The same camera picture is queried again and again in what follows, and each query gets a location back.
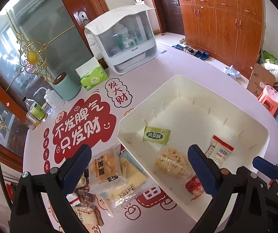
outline white cloth cover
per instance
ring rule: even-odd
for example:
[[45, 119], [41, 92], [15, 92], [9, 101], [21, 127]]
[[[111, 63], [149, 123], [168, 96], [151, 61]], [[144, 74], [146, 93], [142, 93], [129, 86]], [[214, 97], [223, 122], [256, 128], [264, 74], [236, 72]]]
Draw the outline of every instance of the white cloth cover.
[[266, 70], [269, 70], [276, 78], [276, 83], [278, 82], [278, 65], [271, 63], [262, 64]]
[[107, 11], [106, 13], [100, 15], [99, 17], [95, 18], [93, 21], [88, 23], [85, 26], [84, 33], [87, 38], [90, 49], [93, 52], [94, 56], [97, 58], [97, 60], [101, 59], [103, 56], [93, 34], [99, 35], [105, 32], [106, 30], [110, 29], [113, 25], [115, 25], [117, 22], [119, 22], [122, 18], [128, 15], [135, 15], [142, 11], [153, 9], [154, 8], [151, 8], [145, 4], [123, 6]]

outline white countertop organizer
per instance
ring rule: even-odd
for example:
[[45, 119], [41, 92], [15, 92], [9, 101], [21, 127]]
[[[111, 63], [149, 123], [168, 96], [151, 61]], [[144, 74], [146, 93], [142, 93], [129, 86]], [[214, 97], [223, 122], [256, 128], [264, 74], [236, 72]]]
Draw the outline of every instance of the white countertop organizer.
[[[171, 130], [168, 143], [174, 143], [187, 155], [190, 145], [197, 144], [205, 153], [216, 135], [234, 151], [222, 167], [233, 174], [244, 165], [251, 171], [252, 160], [264, 157], [269, 135], [267, 129], [249, 114], [182, 75], [175, 75], [119, 123], [118, 139], [159, 186], [194, 220], [198, 221], [212, 197], [197, 200], [181, 184], [181, 179], [155, 171], [155, 160], [162, 145], [143, 142], [145, 126]], [[236, 195], [232, 195], [220, 223], [231, 213]]]

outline drawer handle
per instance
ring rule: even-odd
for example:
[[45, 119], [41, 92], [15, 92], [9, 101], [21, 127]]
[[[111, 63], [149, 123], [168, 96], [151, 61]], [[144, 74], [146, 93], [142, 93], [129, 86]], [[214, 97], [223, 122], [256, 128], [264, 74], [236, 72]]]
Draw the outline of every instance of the drawer handle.
[[248, 10], [245, 10], [246, 12], [248, 12], [248, 13], [251, 13], [251, 14], [253, 14], [253, 15], [256, 15], [255, 13], [253, 13], [253, 12], [251, 12], [251, 11], [248, 11]]

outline pink tablecloth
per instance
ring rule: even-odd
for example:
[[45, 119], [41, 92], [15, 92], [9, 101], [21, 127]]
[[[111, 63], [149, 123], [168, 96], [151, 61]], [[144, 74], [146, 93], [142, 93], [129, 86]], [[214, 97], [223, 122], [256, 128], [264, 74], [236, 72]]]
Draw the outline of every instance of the pink tablecloth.
[[[257, 99], [224, 73], [187, 53], [159, 45], [153, 60], [119, 76], [106, 70], [109, 80], [66, 102], [60, 113], [49, 117], [27, 135], [23, 170], [43, 174], [60, 166], [82, 143], [97, 154], [118, 142], [118, 122], [157, 88], [176, 74], [182, 74], [244, 110], [268, 130], [270, 140], [265, 159], [278, 163], [278, 124]], [[48, 197], [43, 200], [52, 224], [62, 230]], [[176, 205], [159, 187], [140, 195], [113, 218], [107, 216], [98, 201], [104, 226], [91, 225], [93, 233], [189, 232], [195, 221]]]

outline metal bolt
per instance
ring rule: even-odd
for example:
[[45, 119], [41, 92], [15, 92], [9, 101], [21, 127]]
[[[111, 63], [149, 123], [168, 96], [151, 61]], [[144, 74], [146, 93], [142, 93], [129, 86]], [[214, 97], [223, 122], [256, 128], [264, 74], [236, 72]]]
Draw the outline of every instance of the metal bolt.
[[250, 176], [252, 177], [252, 178], [254, 178], [254, 179], [256, 179], [258, 176], [256, 175], [256, 173], [254, 173], [254, 172], [252, 172], [251, 174], [250, 174]]
[[52, 169], [50, 169], [50, 173], [54, 174], [58, 172], [58, 167], [53, 167]]
[[221, 173], [223, 173], [224, 175], [228, 175], [230, 173], [230, 171], [226, 168], [221, 168]]
[[26, 178], [29, 175], [29, 172], [23, 172], [22, 177]]

